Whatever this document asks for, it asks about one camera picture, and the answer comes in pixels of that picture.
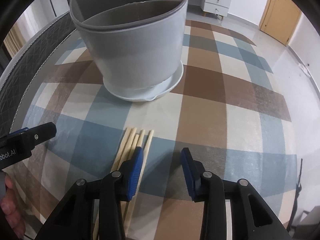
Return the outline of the person left hand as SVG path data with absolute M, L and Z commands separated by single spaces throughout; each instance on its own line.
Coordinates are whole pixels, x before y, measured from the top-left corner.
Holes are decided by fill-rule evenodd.
M 1 200 L 1 209 L 12 230 L 19 239 L 24 239 L 25 223 L 17 207 L 17 198 L 10 176 L 5 174 L 6 195 Z

